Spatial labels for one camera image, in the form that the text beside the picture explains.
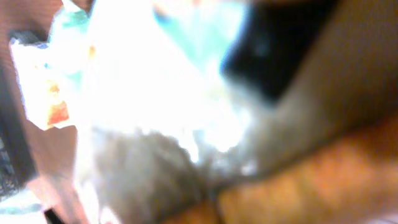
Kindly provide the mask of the yellow snack bag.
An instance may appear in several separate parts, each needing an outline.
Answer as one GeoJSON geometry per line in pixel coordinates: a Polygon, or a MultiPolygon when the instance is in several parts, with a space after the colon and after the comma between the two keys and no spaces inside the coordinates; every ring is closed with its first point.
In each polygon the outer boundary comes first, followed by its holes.
{"type": "Polygon", "coordinates": [[[207,198],[252,114],[221,69],[249,6],[212,2],[176,16],[150,1],[70,1],[46,41],[9,47],[27,119],[76,127],[73,184],[90,223],[158,223],[207,198]]]}

